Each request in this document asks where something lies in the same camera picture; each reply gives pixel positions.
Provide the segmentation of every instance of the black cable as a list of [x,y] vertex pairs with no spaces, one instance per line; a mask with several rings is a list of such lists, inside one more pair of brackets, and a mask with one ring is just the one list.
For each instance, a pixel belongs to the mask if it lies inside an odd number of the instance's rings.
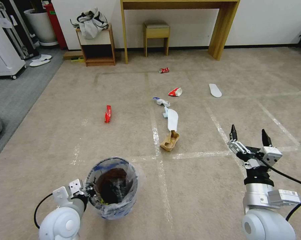
[[[295,178],[293,178],[293,177],[291,177],[291,176],[288,176],[288,175],[285,174],[285,173],[282,173],[282,172],[278,171],[277,169],[273,168],[273,167],[270,166],[268,163],[266,163],[264,160],[262,160],[262,159],[259,159],[259,160],[260,160],[263,164],[265,164],[269,169],[273,170],[274,172],[276,172],[276,173],[278,173],[278,174],[280,174],[280,175],[282,175],[282,176],[284,176],[284,177],[286,177],[286,178],[288,178],[288,179],[290,179],[290,180],[293,180],[293,181],[295,181],[295,182],[301,184],[301,181],[299,181],[299,180],[297,180],[297,179],[295,179]],[[286,221],[288,221],[288,220],[290,219],[291,215],[293,215],[293,213],[294,213],[300,206],[301,206],[301,202],[300,202],[298,205],[296,205],[296,207],[294,207],[294,208],[290,211],[290,213],[289,213],[289,214],[287,215],[287,217],[286,217]]]
[[51,195],[53,195],[52,193],[47,195],[43,200],[40,201],[40,203],[38,203],[36,209],[35,209],[35,212],[34,212],[34,223],[36,225],[36,227],[39,229],[39,225],[37,223],[37,220],[36,220],[36,213],[37,213],[37,210],[39,208],[39,206],[43,203],[43,201],[45,201],[47,198],[49,198]]

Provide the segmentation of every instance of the wooden table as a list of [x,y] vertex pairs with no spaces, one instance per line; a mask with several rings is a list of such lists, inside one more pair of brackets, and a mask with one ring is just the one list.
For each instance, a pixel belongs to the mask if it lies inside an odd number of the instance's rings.
[[219,9],[208,53],[216,60],[220,60],[239,1],[240,0],[120,0],[126,64],[128,63],[128,54],[124,10]]

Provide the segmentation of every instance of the white planter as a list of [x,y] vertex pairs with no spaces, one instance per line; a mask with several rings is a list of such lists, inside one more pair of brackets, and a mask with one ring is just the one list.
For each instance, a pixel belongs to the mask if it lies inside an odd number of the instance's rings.
[[42,46],[57,45],[57,38],[51,26],[48,14],[45,13],[33,13],[34,9],[24,11],[24,14],[33,27],[36,36],[39,39],[39,44]]

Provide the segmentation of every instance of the shoe insole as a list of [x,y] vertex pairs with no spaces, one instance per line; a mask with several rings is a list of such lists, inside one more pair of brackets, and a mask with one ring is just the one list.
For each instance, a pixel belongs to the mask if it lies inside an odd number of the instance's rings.
[[168,109],[168,130],[177,131],[178,113],[173,109]]
[[219,88],[217,87],[216,84],[210,83],[209,88],[210,88],[211,95],[213,95],[214,97],[221,97],[222,96],[221,91],[219,90]]

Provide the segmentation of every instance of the trash bin liner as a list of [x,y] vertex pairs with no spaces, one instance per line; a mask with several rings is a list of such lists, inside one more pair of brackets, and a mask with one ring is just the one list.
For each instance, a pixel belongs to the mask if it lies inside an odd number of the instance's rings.
[[105,219],[126,216],[136,202],[138,174],[132,164],[120,157],[96,164],[86,179],[90,203]]

